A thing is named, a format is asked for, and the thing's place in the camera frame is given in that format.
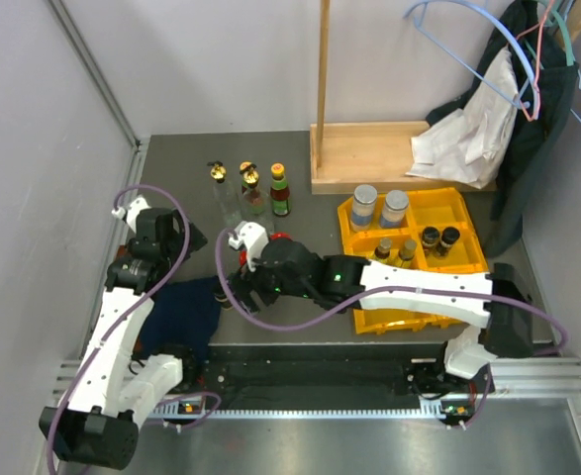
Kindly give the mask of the clear bottle gold pourer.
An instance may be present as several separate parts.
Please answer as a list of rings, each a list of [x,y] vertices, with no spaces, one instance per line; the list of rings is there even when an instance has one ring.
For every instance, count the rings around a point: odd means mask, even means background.
[[[228,178],[225,165],[218,160],[208,162],[214,180],[214,197],[227,227],[236,228],[242,222],[242,210],[237,191]]]

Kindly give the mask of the small brown cap bottle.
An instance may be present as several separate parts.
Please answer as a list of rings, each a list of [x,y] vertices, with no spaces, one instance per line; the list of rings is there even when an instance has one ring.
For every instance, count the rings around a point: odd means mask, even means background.
[[[372,259],[381,262],[387,263],[391,257],[391,249],[392,249],[392,240],[388,237],[382,238],[372,253]]]

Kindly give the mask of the silver lid spice jar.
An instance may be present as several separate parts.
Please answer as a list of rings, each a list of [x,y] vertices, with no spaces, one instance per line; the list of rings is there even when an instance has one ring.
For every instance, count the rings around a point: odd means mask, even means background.
[[[361,184],[354,189],[349,221],[355,232],[369,229],[377,198],[377,190],[372,185]]]
[[[385,195],[378,224],[382,229],[399,228],[409,208],[408,194],[401,190],[392,190]]]

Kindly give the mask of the yellow label brown cap bottle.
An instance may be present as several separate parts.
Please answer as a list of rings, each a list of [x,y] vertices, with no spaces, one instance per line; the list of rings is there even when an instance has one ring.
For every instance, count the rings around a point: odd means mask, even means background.
[[[410,268],[413,263],[417,247],[418,245],[413,239],[407,239],[394,257],[393,265],[397,268]]]

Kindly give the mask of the black cap spice jar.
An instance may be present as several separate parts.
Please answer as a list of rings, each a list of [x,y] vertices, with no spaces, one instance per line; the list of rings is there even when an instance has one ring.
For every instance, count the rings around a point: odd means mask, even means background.
[[[228,299],[228,297],[224,293],[216,293],[214,295],[214,298],[219,303],[220,307],[223,310],[230,310],[234,307],[233,304],[231,303],[231,301]]]
[[[425,256],[429,256],[440,240],[440,231],[435,227],[425,227],[421,233],[421,244]]]
[[[450,250],[460,239],[460,231],[455,227],[447,227],[443,230],[436,247],[436,255],[439,258],[447,257]]]

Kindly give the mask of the black cap spice jar back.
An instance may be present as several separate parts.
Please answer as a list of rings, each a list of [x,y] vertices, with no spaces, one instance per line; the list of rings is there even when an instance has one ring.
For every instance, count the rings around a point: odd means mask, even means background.
[[[460,231],[455,227],[447,227],[443,230],[436,247],[436,255],[439,258],[447,257],[450,250],[460,239]]]

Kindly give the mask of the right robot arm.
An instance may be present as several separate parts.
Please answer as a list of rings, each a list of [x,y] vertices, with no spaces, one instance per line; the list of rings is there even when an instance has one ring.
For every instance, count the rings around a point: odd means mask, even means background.
[[[254,222],[226,229],[215,251],[229,246],[245,254],[232,275],[218,274],[229,301],[253,319],[261,305],[281,296],[302,298],[324,309],[323,317],[348,308],[411,311],[458,320],[466,325],[440,350],[435,377],[449,392],[460,390],[499,358],[534,354],[533,307],[514,296],[507,269],[471,274],[436,273],[393,267],[361,256],[321,257],[288,237],[273,239]]]

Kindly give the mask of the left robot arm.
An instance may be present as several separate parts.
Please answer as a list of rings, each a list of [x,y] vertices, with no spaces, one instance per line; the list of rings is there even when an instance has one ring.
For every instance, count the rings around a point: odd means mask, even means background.
[[[197,383],[220,309],[209,279],[168,281],[207,243],[180,210],[139,195],[113,214],[133,235],[107,269],[101,309],[76,375],[39,427],[50,473],[60,461],[125,469],[160,401]]]

